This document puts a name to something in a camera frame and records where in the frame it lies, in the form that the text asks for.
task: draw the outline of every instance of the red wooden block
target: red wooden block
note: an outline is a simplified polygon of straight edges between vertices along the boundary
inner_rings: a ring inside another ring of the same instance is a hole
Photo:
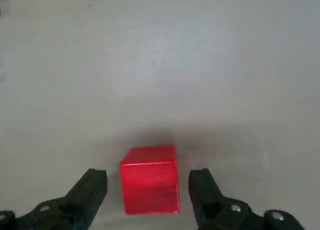
[[[180,212],[175,146],[133,148],[121,161],[120,171],[127,214]]]

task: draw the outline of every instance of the gray surface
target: gray surface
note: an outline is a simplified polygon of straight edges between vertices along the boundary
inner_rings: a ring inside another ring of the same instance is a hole
[[[318,229],[320,0],[5,0],[0,206],[23,214],[87,168],[92,229],[194,230],[191,168],[259,214]],[[124,214],[119,161],[178,147],[181,214]]]

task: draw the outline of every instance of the red cube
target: red cube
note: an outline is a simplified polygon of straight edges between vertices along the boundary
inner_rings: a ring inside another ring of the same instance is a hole
[[[127,214],[180,212],[175,146],[133,148],[121,161],[120,171]]]

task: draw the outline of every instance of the metal screw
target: metal screw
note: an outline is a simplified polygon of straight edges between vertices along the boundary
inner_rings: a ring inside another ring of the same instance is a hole
[[[48,211],[50,209],[49,206],[43,206],[40,208],[40,212],[45,212],[45,211]]]
[[[232,205],[231,206],[232,211],[240,213],[241,212],[241,208],[238,205]]]
[[[4,214],[1,214],[0,215],[0,221],[2,221],[3,219],[5,219],[6,218],[6,216],[4,215]]]
[[[279,213],[279,212],[273,212],[273,213],[272,213],[272,217],[273,217],[274,219],[279,220],[279,221],[285,220],[284,216],[283,216],[281,213]]]

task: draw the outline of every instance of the bolt head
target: bolt head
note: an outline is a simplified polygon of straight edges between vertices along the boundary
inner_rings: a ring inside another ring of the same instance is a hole
[[[238,205],[232,205],[231,206],[232,211],[240,213],[241,212],[241,208]]]
[[[49,206],[43,206],[40,208],[40,212],[45,212],[45,211],[48,211],[50,209]]]
[[[285,220],[284,216],[279,212],[273,212],[272,217],[276,220],[283,221]]]

